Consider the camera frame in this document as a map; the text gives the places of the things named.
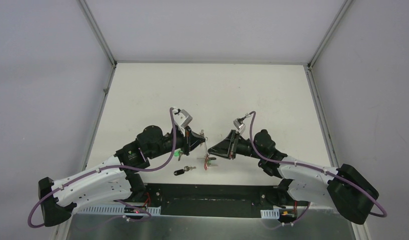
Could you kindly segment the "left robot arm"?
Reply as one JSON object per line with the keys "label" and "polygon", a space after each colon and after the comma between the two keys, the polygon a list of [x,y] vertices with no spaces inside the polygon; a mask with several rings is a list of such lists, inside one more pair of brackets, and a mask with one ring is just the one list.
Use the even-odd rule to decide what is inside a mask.
{"label": "left robot arm", "polygon": [[126,200],[140,202],[145,186],[138,172],[150,166],[150,160],[181,150],[188,155],[206,141],[189,126],[177,126],[163,134],[160,127],[150,125],[135,140],[126,144],[107,160],[90,170],[53,180],[44,177],[38,182],[38,205],[43,226],[53,227],[67,221],[79,211],[101,202]]}

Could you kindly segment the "large keyring with keys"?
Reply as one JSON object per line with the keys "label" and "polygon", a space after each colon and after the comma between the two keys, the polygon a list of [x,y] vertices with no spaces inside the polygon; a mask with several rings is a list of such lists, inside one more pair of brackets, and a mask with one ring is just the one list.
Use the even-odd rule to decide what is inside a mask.
{"label": "large keyring with keys", "polygon": [[198,157],[197,159],[203,160],[203,168],[205,171],[207,171],[213,165],[213,161],[215,161],[217,158],[209,154],[208,147],[207,147],[208,138],[205,136],[203,129],[200,131],[199,135],[201,137],[204,137],[204,142],[200,144],[200,146],[204,147],[204,156]]}

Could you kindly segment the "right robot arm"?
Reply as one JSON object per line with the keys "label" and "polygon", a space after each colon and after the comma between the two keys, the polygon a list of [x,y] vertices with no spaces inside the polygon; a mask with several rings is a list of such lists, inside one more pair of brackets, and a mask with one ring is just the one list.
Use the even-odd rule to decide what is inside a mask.
{"label": "right robot arm", "polygon": [[231,130],[228,136],[209,148],[211,155],[235,159],[237,155],[258,159],[258,166],[269,176],[281,179],[276,191],[279,203],[313,202],[335,209],[345,219],[362,225],[378,191],[353,166],[323,167],[300,161],[276,149],[268,131],[263,129],[252,140]]}

